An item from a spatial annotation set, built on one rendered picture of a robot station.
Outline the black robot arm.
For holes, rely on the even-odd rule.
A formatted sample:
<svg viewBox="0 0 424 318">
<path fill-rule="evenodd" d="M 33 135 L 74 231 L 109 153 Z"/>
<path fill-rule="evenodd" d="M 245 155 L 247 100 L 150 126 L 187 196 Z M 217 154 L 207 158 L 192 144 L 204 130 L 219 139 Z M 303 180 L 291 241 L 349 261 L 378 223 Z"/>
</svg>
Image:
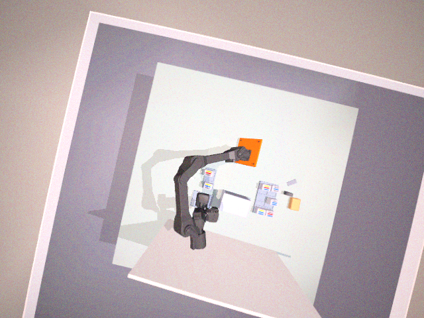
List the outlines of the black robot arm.
<svg viewBox="0 0 424 318">
<path fill-rule="evenodd" d="M 197 171 L 207 164 L 220 162 L 236 162 L 239 160 L 249 161 L 251 150 L 244 146 L 231 147 L 220 154 L 208 156 L 186 156 L 180 165 L 177 174 L 174 176 L 175 196 L 176 196 L 176 216 L 174 218 L 174 231 L 182 237 L 190 237 L 190 248 L 203 249 L 206 247 L 205 231 L 202 229 L 208 221 L 216 223 L 219 218 L 217 207 L 205 208 L 206 217 L 201 212 L 189 214 L 187 182 L 197 173 Z"/>
</svg>

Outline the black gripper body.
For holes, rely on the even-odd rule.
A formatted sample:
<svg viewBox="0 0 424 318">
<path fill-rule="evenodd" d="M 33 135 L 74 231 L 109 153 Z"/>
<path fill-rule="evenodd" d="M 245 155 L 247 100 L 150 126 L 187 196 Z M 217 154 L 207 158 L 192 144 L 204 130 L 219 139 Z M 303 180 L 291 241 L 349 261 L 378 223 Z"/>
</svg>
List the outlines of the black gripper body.
<svg viewBox="0 0 424 318">
<path fill-rule="evenodd" d="M 205 203 L 209 203 L 209 194 L 206 193 L 197 193 L 197 197 L 196 197 L 196 207 L 194 209 L 194 213 L 195 212 L 201 212 L 202 214 L 204 214 L 204 216 L 206 216 L 206 210 L 205 210 Z"/>
</svg>

